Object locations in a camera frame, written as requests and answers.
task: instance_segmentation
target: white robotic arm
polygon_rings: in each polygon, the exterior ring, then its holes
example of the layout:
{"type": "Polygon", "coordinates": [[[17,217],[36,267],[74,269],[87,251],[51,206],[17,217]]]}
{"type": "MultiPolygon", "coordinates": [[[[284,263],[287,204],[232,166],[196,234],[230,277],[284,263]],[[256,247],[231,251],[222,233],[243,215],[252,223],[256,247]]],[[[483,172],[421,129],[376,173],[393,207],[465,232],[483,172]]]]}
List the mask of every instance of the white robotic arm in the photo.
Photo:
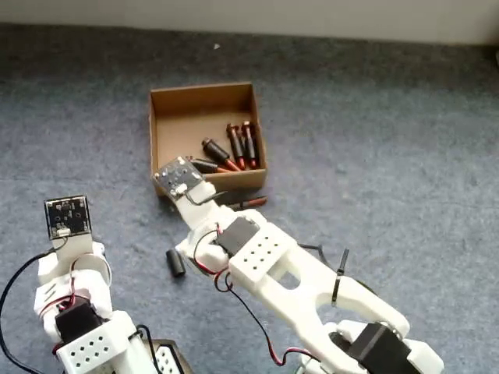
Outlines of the white robotic arm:
{"type": "MultiPolygon", "coordinates": [[[[41,286],[34,311],[55,344],[52,353],[65,374],[190,374],[175,342],[153,341],[146,326],[135,326],[126,312],[112,309],[111,267],[104,246],[92,239],[87,198],[47,200],[45,213],[54,249],[18,270],[2,294],[2,306],[13,281],[39,259],[41,286]]],[[[3,337],[1,342],[12,363],[25,372],[42,374],[15,359],[3,337]]]]}
{"type": "Polygon", "coordinates": [[[357,281],[336,273],[255,210],[234,212],[213,201],[215,188],[178,157],[153,180],[177,206],[191,232],[177,249],[205,273],[230,272],[240,285],[274,310],[317,360],[306,372],[329,374],[438,374],[444,363],[427,345],[406,340],[409,322],[357,281]],[[279,279],[300,284],[289,290],[279,279]],[[333,303],[372,323],[324,325],[317,308],[333,303]],[[335,332],[342,344],[334,341],[335,332]]]}

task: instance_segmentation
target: white plastic part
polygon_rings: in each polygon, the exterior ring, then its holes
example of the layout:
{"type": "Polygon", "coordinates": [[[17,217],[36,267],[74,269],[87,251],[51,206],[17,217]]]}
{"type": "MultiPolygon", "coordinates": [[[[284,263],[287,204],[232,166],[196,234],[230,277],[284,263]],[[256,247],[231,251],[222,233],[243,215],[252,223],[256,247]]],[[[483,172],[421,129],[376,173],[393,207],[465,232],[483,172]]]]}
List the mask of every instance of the white plastic part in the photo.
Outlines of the white plastic part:
{"type": "MultiPolygon", "coordinates": [[[[90,299],[95,311],[102,318],[109,318],[112,313],[111,294],[106,280],[96,270],[73,271],[75,295],[90,299]]],[[[37,289],[34,311],[39,316],[42,309],[58,298],[71,295],[71,277],[69,273],[53,279],[37,289]]],[[[56,305],[45,309],[42,314],[44,329],[55,343],[60,341],[60,336],[55,325],[55,317],[59,314],[56,305]]]]}
{"type": "MultiPolygon", "coordinates": [[[[56,239],[52,243],[54,248],[58,248],[64,241],[56,239]]],[[[104,258],[104,245],[93,242],[90,234],[69,237],[67,243],[60,250],[38,261],[38,280],[40,284],[46,284],[52,279],[68,273],[71,263],[86,253],[104,258]]],[[[101,271],[104,279],[108,276],[107,268],[103,267],[102,261],[99,259],[89,261],[87,269],[101,271]]]]}
{"type": "Polygon", "coordinates": [[[440,374],[444,371],[444,362],[428,344],[410,339],[403,341],[411,350],[407,361],[421,374],[440,374]]]}
{"type": "Polygon", "coordinates": [[[118,374],[157,374],[151,356],[139,336],[130,340],[126,351],[114,357],[111,363],[118,374]]]}
{"type": "Polygon", "coordinates": [[[269,270],[296,241],[271,223],[260,230],[228,262],[232,278],[250,291],[256,291],[269,270]]]}
{"type": "Polygon", "coordinates": [[[103,364],[94,370],[89,371],[90,374],[115,374],[115,370],[113,369],[110,363],[103,364]]]}
{"type": "MultiPolygon", "coordinates": [[[[214,193],[211,183],[202,182],[191,195],[196,201],[201,201],[214,193]]],[[[191,258],[200,236],[213,230],[216,223],[226,229],[238,216],[257,223],[260,231],[228,261],[234,284],[251,291],[292,326],[305,349],[320,359],[322,372],[367,374],[356,360],[331,342],[317,315],[318,307],[331,304],[336,281],[332,269],[300,248],[296,240],[280,228],[267,223],[256,210],[236,213],[213,202],[194,206],[185,198],[178,200],[176,206],[192,230],[177,249],[191,258]],[[279,283],[286,273],[299,280],[297,288],[289,290],[279,283]]],[[[203,263],[212,261],[217,264],[217,269],[223,269],[223,259],[216,245],[208,245],[213,238],[199,243],[196,258],[200,260],[202,256],[203,263]]],[[[350,277],[343,276],[340,280],[336,306],[358,312],[369,321],[386,323],[402,338],[409,332],[409,322],[400,312],[350,277]]],[[[356,325],[350,336],[358,336],[358,333],[359,326],[356,325]]]]}
{"type": "Polygon", "coordinates": [[[160,346],[156,350],[157,366],[164,374],[180,374],[181,371],[174,359],[172,349],[166,345],[160,346]]]}
{"type": "Polygon", "coordinates": [[[156,369],[126,312],[116,311],[111,319],[72,343],[57,350],[67,374],[96,372],[103,365],[119,374],[155,374],[156,369]]]}
{"type": "MultiPolygon", "coordinates": [[[[362,333],[366,323],[343,320],[338,325],[327,323],[324,329],[327,333],[339,332],[346,340],[353,343],[362,333]]],[[[444,371],[444,362],[435,353],[431,347],[417,340],[404,339],[402,341],[411,350],[407,361],[421,374],[441,374],[444,371]]],[[[300,357],[301,368],[296,374],[334,374],[320,367],[320,363],[316,360],[311,360],[306,355],[300,357]]]]}

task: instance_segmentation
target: blue-gray carpet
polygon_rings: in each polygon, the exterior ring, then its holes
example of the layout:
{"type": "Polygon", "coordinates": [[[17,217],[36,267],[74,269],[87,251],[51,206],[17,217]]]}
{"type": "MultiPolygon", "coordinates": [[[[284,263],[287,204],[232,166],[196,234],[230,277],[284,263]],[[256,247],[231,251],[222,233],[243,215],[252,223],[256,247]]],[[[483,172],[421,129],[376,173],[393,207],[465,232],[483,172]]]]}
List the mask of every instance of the blue-gray carpet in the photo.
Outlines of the blue-gray carpet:
{"type": "MultiPolygon", "coordinates": [[[[243,307],[165,250],[187,227],[149,181],[150,88],[251,80],[270,174],[261,209],[323,243],[412,324],[449,373],[499,367],[499,73],[477,48],[49,26],[0,27],[0,284],[49,246],[43,200],[85,193],[114,268],[114,307],[179,343],[196,373],[292,372],[243,307]],[[214,44],[220,44],[214,50],[214,44]]],[[[22,361],[62,368],[31,311],[36,270],[3,326],[22,361]]],[[[281,354],[299,344],[249,304],[281,354]]],[[[348,313],[321,308],[324,321],[348,313]]],[[[0,372],[18,373],[4,357],[0,372]]]]}

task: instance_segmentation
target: open cardboard box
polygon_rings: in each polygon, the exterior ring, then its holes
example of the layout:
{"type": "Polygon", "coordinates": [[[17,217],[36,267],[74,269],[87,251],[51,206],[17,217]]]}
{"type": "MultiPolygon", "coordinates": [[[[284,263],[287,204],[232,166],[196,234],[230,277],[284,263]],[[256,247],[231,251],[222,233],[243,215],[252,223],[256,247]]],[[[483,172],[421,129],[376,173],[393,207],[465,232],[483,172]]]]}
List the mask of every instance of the open cardboard box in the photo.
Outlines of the open cardboard box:
{"type": "MultiPolygon", "coordinates": [[[[204,138],[212,138],[232,154],[226,127],[228,123],[241,125],[243,121],[254,124],[259,168],[205,174],[206,180],[213,183],[218,191],[259,189],[267,176],[267,158],[253,85],[230,83],[152,90],[151,174],[177,156],[208,159],[201,146],[204,138]]],[[[158,188],[156,193],[164,195],[158,188]]]]}

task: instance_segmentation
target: wall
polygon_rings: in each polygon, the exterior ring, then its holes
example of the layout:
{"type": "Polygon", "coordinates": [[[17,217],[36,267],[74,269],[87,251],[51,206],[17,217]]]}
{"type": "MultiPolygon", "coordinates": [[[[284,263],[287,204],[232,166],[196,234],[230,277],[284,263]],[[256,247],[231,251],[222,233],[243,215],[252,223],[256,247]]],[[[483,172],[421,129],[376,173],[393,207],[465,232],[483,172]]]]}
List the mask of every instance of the wall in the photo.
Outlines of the wall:
{"type": "Polygon", "coordinates": [[[498,0],[0,0],[0,21],[499,43],[498,0]]]}

